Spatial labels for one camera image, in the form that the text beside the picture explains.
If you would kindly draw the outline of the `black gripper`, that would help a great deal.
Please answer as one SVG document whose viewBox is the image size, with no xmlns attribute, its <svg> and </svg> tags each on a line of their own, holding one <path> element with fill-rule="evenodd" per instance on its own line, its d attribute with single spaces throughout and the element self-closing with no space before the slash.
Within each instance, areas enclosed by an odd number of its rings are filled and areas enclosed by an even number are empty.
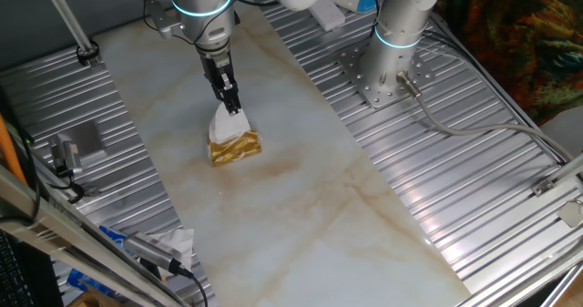
<svg viewBox="0 0 583 307">
<path fill-rule="evenodd" d="M 220 100 L 230 115 L 234 116 L 241 110 L 239 90 L 234 80 L 228 45 L 219 47 L 197 46 L 200 60 L 214 94 Z"/>
</svg>

